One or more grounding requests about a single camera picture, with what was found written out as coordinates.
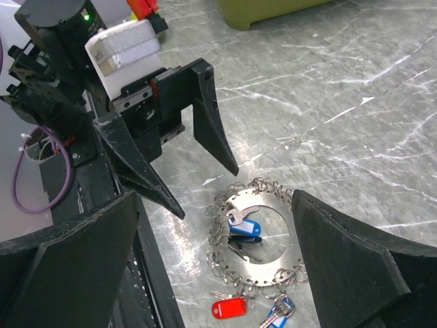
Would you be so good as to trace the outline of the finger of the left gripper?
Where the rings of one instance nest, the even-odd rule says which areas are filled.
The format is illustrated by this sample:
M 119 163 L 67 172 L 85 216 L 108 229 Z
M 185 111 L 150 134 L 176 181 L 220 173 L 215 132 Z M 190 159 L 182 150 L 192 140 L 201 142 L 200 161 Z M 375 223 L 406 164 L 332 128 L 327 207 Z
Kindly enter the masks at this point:
M 224 168 L 234 176 L 239 173 L 235 156 L 228 143 L 223 127 L 216 88 L 214 68 L 204 59 L 191 67 L 195 91 L 193 92 L 193 134 Z
M 119 183 L 161 205 L 179 219 L 185 218 L 178 201 L 138 149 L 121 114 L 109 112 L 96 118 L 93 125 Z

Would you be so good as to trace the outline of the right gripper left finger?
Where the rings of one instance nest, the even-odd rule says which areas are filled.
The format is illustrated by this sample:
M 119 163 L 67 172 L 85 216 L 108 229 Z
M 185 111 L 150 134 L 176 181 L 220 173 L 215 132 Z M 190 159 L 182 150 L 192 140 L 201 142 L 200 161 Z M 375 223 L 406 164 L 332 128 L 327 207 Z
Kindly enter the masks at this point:
M 107 327 L 137 223 L 129 191 L 1 242 L 1 326 Z

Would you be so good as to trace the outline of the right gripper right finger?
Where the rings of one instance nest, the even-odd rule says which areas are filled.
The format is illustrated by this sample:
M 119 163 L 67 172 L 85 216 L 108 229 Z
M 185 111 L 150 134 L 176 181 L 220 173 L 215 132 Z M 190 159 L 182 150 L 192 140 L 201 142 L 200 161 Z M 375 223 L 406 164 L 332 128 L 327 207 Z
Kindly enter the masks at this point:
M 435 327 L 436 248 L 295 190 L 292 213 L 321 327 Z

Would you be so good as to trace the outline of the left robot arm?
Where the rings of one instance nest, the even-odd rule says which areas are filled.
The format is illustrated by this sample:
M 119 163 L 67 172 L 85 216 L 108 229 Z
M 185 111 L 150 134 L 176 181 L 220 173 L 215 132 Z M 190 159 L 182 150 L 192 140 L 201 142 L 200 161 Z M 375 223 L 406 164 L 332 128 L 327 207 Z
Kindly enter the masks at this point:
M 1 100 L 64 165 L 48 209 L 69 193 L 106 199 L 120 185 L 165 207 L 184 211 L 152 161 L 184 130 L 193 110 L 193 135 L 232 174 L 239 167 L 228 143 L 216 98 L 213 66 L 196 59 L 167 68 L 159 37 L 167 30 L 155 1 L 130 1 L 133 20 L 107 27 L 91 1 L 1 2 Z

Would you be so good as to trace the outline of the olive green plastic bin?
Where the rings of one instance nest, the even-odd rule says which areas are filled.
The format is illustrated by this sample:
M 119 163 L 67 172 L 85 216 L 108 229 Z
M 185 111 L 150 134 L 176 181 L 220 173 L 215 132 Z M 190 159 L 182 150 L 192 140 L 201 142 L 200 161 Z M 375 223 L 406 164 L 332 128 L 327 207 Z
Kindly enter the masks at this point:
M 248 30 L 252 23 L 329 2 L 330 0 L 219 0 L 216 5 L 229 27 Z

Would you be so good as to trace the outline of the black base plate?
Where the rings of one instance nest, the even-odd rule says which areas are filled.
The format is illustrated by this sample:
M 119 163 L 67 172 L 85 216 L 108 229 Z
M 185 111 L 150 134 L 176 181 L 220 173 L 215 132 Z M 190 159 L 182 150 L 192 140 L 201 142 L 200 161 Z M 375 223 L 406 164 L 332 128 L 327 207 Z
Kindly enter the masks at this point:
M 122 116 L 85 113 L 80 160 L 52 211 L 66 233 L 44 247 L 30 327 L 182 327 L 143 198 L 184 212 L 140 153 Z

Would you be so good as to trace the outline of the metal disc keyring organizer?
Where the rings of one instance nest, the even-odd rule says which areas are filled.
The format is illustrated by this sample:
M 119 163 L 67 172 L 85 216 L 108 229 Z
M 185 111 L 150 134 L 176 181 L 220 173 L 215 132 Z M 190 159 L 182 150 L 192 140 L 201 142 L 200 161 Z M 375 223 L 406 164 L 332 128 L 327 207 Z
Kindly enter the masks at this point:
M 254 256 L 261 259 L 254 248 L 269 241 L 267 233 L 272 229 L 269 223 L 262 224 L 256 219 L 255 214 L 265 210 L 278 215 L 287 228 L 284 244 L 280 248 L 281 255 L 270 262 L 245 262 L 227 246 L 229 236 L 242 235 L 230 231 L 227 212 L 232 208 L 244 210 L 252 206 L 260 207 L 258 212 L 250 214 L 248 218 L 260 224 L 262 232 L 259 236 L 262 237 L 262 242 L 245 244 L 243 247 Z M 294 227 L 291 189 L 266 178 L 254 178 L 249 184 L 235 182 L 228 186 L 226 192 L 214 198 L 213 205 L 206 212 L 212 219 L 206 261 L 216 277 L 252 297 L 269 289 L 273 289 L 274 293 L 283 292 L 289 285 L 307 282 L 308 275 Z

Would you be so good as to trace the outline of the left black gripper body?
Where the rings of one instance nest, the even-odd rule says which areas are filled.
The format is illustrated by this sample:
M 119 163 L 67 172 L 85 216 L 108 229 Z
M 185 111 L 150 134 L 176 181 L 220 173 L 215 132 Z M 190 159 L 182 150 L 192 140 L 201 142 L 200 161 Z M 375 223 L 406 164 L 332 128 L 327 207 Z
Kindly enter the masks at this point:
M 140 153 L 148 161 L 162 154 L 162 145 L 185 131 L 182 115 L 164 119 L 152 88 L 152 79 L 172 74 L 161 68 L 121 88 L 121 95 L 109 101 L 109 110 L 120 113 Z

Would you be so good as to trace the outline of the red key tag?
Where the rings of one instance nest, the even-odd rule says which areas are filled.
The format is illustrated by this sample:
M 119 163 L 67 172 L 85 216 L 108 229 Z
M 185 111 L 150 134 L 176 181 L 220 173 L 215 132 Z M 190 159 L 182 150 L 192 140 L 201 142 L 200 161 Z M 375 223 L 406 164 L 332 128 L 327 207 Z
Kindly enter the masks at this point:
M 244 292 L 225 294 L 213 290 L 210 295 L 216 298 L 211 306 L 211 313 L 218 320 L 243 316 L 255 305 L 255 298 Z

